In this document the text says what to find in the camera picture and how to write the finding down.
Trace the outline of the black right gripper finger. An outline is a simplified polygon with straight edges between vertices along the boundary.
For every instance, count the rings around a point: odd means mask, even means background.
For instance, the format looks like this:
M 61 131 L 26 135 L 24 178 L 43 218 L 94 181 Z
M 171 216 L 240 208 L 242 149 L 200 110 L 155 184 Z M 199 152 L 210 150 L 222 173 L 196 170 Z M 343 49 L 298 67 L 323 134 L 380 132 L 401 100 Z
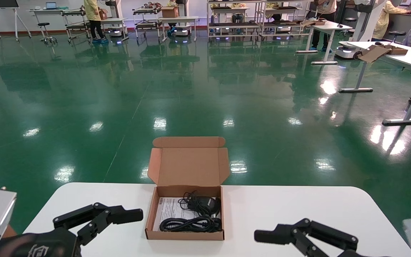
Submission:
M 314 244 L 309 237 L 320 240 L 333 247 L 356 252 L 358 238 L 316 221 L 304 218 L 293 225 L 278 224 L 272 231 L 254 231 L 254 240 L 276 245 L 292 244 L 305 257 L 327 257 L 328 255 Z

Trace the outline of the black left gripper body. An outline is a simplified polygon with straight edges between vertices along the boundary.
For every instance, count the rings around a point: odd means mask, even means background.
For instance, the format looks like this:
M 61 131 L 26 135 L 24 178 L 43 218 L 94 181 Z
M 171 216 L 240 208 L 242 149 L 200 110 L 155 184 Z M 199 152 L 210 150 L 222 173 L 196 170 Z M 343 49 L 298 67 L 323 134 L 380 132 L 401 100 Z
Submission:
M 0 257 L 81 256 L 77 236 L 64 228 L 45 233 L 25 233 L 0 240 Z

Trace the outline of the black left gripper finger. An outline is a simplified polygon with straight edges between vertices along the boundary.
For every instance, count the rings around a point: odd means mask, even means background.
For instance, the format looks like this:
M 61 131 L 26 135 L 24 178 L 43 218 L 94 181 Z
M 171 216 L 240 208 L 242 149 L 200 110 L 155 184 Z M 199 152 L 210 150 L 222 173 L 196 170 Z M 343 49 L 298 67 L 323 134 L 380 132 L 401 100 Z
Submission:
M 86 246 L 111 224 L 139 222 L 143 220 L 143 210 L 126 210 L 123 206 L 106 206 L 94 203 L 60 215 L 53 220 L 53 234 L 76 245 Z

